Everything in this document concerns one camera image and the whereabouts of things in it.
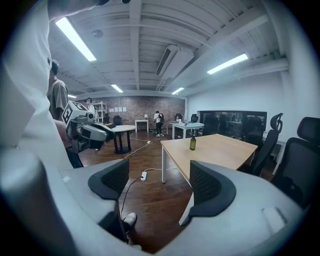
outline black backpack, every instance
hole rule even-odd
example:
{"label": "black backpack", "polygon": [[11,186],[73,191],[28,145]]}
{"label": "black backpack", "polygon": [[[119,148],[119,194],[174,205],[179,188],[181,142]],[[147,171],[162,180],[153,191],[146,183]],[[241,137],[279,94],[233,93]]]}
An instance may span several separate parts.
{"label": "black backpack", "polygon": [[165,116],[164,116],[164,114],[160,113],[160,114],[158,115],[158,118],[160,118],[160,123],[164,123],[164,122],[165,122]]}

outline person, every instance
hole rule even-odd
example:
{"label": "person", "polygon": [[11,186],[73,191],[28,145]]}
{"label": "person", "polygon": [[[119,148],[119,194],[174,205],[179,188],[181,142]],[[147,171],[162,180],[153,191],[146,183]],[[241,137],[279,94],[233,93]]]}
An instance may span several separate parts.
{"label": "person", "polygon": [[88,108],[88,111],[90,112],[90,113],[92,113],[94,116],[96,116],[96,109],[95,109],[95,107],[92,105],[92,98],[87,98],[86,100],[85,100],[85,102],[86,102],[86,107]]}
{"label": "person", "polygon": [[62,121],[62,113],[68,103],[68,88],[65,83],[57,79],[59,64],[56,60],[52,60],[49,75],[49,89],[46,94],[50,102],[49,111],[52,118]]}
{"label": "person", "polygon": [[164,136],[161,131],[161,127],[165,122],[164,120],[165,120],[164,115],[159,113],[159,111],[156,111],[154,114],[154,117],[153,117],[153,122],[156,122],[155,127],[156,127],[156,136],[157,137]]}
{"label": "person", "polygon": [[[38,156],[44,166],[54,166],[59,171],[72,169],[63,141],[68,141],[66,126],[54,120],[49,112],[47,98],[48,81],[52,69],[49,50],[49,22],[65,16],[102,6],[109,0],[40,0],[34,4],[20,21],[6,51],[0,60],[0,84],[6,85],[6,92],[23,95],[28,106],[34,110],[18,147]],[[137,220],[129,214],[124,219],[128,229]]]}

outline white shirt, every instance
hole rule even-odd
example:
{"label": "white shirt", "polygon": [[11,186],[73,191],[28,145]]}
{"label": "white shirt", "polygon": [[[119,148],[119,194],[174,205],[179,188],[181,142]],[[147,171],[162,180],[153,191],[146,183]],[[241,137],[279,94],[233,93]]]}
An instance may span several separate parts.
{"label": "white shirt", "polygon": [[[24,129],[19,147],[34,153],[45,164],[54,165],[60,170],[72,169],[49,112],[47,91],[52,58],[48,34],[48,2],[42,0],[38,1],[20,22],[3,55],[1,62],[7,78],[5,86],[16,87],[35,109]],[[5,101],[9,106],[15,99],[5,98]]]}
{"label": "white shirt", "polygon": [[160,122],[159,113],[155,113],[153,119],[156,119],[156,123]]}

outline round table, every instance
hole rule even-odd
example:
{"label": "round table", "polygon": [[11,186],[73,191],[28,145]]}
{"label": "round table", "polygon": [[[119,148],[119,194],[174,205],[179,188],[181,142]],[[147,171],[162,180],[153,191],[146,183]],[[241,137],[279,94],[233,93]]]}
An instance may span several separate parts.
{"label": "round table", "polygon": [[[112,128],[112,131],[114,131],[114,133],[115,133],[113,141],[114,141],[114,148],[115,148],[116,154],[123,155],[123,154],[126,154],[131,151],[129,131],[133,131],[135,129],[136,129],[135,125],[117,125],[116,127]],[[122,140],[121,140],[121,133],[122,132],[126,132],[128,146],[122,146]],[[117,145],[117,134],[119,136],[120,150],[118,149],[118,145]]]}

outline green bottle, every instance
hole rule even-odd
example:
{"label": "green bottle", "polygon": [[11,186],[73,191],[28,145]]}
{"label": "green bottle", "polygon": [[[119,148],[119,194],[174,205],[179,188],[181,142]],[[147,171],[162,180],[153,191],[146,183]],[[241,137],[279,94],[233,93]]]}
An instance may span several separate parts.
{"label": "green bottle", "polygon": [[196,142],[197,142],[197,140],[196,140],[195,136],[193,135],[192,139],[190,140],[190,149],[191,150],[195,150],[196,149]]}

